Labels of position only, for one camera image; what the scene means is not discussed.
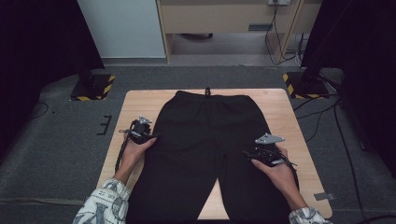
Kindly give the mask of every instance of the black curtain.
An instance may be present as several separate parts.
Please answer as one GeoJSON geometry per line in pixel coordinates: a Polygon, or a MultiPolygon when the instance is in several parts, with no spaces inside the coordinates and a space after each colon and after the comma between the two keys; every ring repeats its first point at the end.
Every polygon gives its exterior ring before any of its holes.
{"type": "Polygon", "coordinates": [[[87,69],[104,68],[77,0],[0,0],[0,158],[41,89],[77,73],[71,45],[87,69]]]}
{"type": "Polygon", "coordinates": [[[339,92],[362,147],[396,177],[395,15],[394,0],[324,0],[303,66],[344,71],[339,92]]]}

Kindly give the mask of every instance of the wooden panel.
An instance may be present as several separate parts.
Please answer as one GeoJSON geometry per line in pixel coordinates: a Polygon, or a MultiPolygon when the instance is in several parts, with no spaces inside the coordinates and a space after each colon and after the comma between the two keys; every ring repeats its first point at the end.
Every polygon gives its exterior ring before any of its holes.
{"type": "MultiPolygon", "coordinates": [[[[251,23],[271,23],[274,7],[266,0],[160,0],[166,34],[206,34],[247,32],[251,23]]],[[[276,27],[288,30],[295,0],[278,7],[276,27]]]]}
{"type": "Polygon", "coordinates": [[[297,18],[296,25],[293,29],[295,34],[309,34],[311,33],[312,27],[314,27],[315,20],[319,13],[321,6],[321,0],[317,1],[304,1],[303,7],[301,8],[300,14],[297,18]]]}
{"type": "MultiPolygon", "coordinates": [[[[188,90],[189,92],[204,93],[204,90],[188,90]]],[[[318,173],[305,144],[299,124],[292,111],[289,97],[281,89],[227,89],[211,90],[212,94],[220,95],[249,95],[262,110],[271,133],[282,136],[286,139],[280,145],[288,149],[290,160],[298,164],[298,175],[300,189],[306,202],[315,208],[325,217],[332,215],[332,209],[329,202],[316,201],[314,194],[323,192],[318,173]]],[[[137,119],[139,115],[155,121],[163,105],[174,95],[175,90],[162,91],[129,91],[125,97],[120,117],[111,140],[102,173],[98,181],[98,187],[108,178],[114,175],[114,166],[123,141],[121,129],[127,129],[131,121],[137,119]]],[[[132,189],[134,183],[143,168],[144,158],[134,168],[132,176],[127,184],[132,189]]],[[[206,201],[204,209],[199,216],[200,219],[227,219],[224,206],[222,204],[219,182],[216,182],[209,198],[206,201]]]]}

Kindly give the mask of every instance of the floral sleeve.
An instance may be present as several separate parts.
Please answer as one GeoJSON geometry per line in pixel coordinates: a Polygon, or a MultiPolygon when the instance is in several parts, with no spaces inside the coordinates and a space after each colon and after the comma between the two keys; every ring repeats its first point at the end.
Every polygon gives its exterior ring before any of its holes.
{"type": "Polygon", "coordinates": [[[108,179],[79,209],[73,224],[125,223],[130,191],[116,179],[108,179]]]}
{"type": "Polygon", "coordinates": [[[290,224],[332,224],[330,221],[326,221],[317,209],[312,207],[292,211],[289,215],[289,221],[290,224]]]}

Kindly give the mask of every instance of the shirt cuff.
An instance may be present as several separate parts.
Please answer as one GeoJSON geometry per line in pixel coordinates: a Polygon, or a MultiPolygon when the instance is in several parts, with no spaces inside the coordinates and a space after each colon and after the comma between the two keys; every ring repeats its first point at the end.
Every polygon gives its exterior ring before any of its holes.
{"type": "Polygon", "coordinates": [[[331,223],[326,221],[320,212],[313,207],[305,207],[292,211],[289,215],[289,221],[291,224],[331,223]]]}
{"type": "Polygon", "coordinates": [[[118,179],[108,179],[103,185],[102,189],[112,189],[117,192],[120,197],[128,201],[129,196],[131,196],[131,191],[129,191],[124,184],[122,184],[118,179]]]}

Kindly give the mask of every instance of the person's left hand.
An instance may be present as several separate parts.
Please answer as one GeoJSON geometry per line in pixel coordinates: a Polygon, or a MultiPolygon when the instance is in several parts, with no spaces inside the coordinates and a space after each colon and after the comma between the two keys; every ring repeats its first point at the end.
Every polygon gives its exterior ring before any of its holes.
{"type": "Polygon", "coordinates": [[[157,140],[156,137],[151,138],[146,143],[138,145],[137,143],[135,143],[130,139],[126,144],[125,150],[122,154],[121,162],[129,163],[130,160],[138,161],[140,157],[143,155],[143,153],[146,151],[146,149],[151,147],[156,140],[157,140]]]}
{"type": "Polygon", "coordinates": [[[122,154],[120,168],[114,174],[113,178],[118,179],[120,182],[126,185],[137,161],[139,161],[146,149],[151,147],[156,140],[157,138],[151,138],[142,145],[138,145],[134,141],[128,140],[122,154]]]}

